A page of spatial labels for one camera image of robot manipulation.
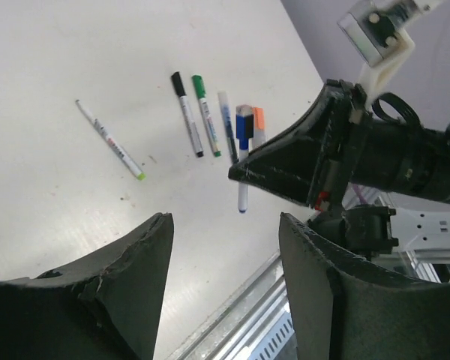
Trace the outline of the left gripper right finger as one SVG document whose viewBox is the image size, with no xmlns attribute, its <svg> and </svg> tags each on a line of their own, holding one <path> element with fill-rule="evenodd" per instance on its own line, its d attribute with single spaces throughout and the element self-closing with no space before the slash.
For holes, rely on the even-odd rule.
<svg viewBox="0 0 450 360">
<path fill-rule="evenodd" d="M 279 245 L 300 359 L 450 359 L 450 283 L 368 262 L 288 213 Z"/>
</svg>

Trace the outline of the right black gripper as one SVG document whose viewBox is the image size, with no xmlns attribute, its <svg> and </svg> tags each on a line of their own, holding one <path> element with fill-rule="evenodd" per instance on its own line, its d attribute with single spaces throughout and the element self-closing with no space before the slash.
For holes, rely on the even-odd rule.
<svg viewBox="0 0 450 360">
<path fill-rule="evenodd" d="M 308 111 L 229 168 L 254 186 L 301 206 L 340 206 L 368 135 L 371 113 L 359 84 L 328 80 Z"/>
</svg>

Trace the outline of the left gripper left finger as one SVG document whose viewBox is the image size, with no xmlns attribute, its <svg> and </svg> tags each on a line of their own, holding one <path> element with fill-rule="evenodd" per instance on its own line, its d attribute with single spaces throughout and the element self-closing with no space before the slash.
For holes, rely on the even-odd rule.
<svg viewBox="0 0 450 360">
<path fill-rule="evenodd" d="M 36 278 L 0 281 L 0 359 L 152 359 L 170 213 Z"/>
</svg>

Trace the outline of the orange pen cap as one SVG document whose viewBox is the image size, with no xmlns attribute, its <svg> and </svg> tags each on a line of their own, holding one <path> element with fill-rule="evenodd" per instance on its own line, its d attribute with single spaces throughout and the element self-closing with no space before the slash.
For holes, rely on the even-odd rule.
<svg viewBox="0 0 450 360">
<path fill-rule="evenodd" d="M 266 129 L 263 108 L 253 107 L 253 123 L 256 131 L 264 131 Z"/>
</svg>

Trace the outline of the white pen blue tip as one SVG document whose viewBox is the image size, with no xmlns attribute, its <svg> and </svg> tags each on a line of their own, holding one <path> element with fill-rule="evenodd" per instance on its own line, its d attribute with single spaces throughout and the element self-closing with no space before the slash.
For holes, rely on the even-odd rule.
<svg viewBox="0 0 450 360">
<path fill-rule="evenodd" d="M 239 140 L 239 160 L 243 161 L 249 154 L 249 138 Z M 244 214 L 248 210 L 248 185 L 242 175 L 238 182 L 238 211 Z"/>
</svg>

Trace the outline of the white pen clear cap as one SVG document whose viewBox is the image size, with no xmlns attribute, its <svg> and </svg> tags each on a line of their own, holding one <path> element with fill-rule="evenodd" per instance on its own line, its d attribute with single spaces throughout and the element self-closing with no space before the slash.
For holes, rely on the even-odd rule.
<svg viewBox="0 0 450 360">
<path fill-rule="evenodd" d="M 75 100 L 75 104 L 82 115 L 100 135 L 102 140 L 109 146 L 112 152 L 127 167 L 127 169 L 133 174 L 133 176 L 140 181 L 145 179 L 146 175 L 142 171 L 140 166 L 132 159 L 132 157 L 125 151 L 125 149 L 118 144 L 116 139 L 111 135 L 111 133 L 106 129 L 101 121 L 97 117 L 95 117 L 92 112 L 82 104 L 80 100 Z"/>
</svg>

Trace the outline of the white marker green end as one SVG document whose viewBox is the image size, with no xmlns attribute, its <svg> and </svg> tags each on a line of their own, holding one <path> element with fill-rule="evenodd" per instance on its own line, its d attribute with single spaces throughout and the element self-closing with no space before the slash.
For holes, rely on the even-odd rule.
<svg viewBox="0 0 450 360">
<path fill-rule="evenodd" d="M 178 101 L 181 106 L 181 111 L 184 116 L 184 121 L 187 127 L 188 135 L 190 137 L 193 152 L 198 158 L 201 158 L 204 155 L 203 146 L 200 140 L 200 135 L 198 134 L 193 114 L 191 112 L 188 96 L 186 94 L 185 87 L 183 86 L 181 74 L 178 71 L 173 73 L 171 76 L 171 81 L 175 94 L 178 97 Z"/>
</svg>

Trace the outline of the orange tip clear marker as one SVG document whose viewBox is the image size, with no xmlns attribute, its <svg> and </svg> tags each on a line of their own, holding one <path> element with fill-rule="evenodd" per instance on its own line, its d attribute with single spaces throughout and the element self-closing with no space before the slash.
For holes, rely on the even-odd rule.
<svg viewBox="0 0 450 360">
<path fill-rule="evenodd" d="M 259 148 L 266 142 L 266 132 L 263 129 L 255 128 L 252 138 L 253 149 Z"/>
</svg>

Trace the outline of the blue white pen cap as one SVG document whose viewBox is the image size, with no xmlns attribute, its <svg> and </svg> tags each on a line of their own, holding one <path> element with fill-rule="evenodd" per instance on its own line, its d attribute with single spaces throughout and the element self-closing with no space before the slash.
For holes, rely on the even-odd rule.
<svg viewBox="0 0 450 360">
<path fill-rule="evenodd" d="M 235 108 L 236 138 L 240 150 L 249 149 L 249 141 L 254 137 L 254 111 L 247 104 L 238 105 Z"/>
</svg>

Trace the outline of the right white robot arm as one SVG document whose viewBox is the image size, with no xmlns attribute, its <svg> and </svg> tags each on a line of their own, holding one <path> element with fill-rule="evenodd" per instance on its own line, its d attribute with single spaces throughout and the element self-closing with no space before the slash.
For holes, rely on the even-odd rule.
<svg viewBox="0 0 450 360">
<path fill-rule="evenodd" d="M 398 96 L 371 108 L 360 85 L 328 80 L 294 124 L 229 168 L 230 179 L 316 211 L 308 226 L 365 257 L 450 251 L 450 214 L 345 205 L 349 185 L 450 205 L 450 125 L 422 126 Z"/>
</svg>

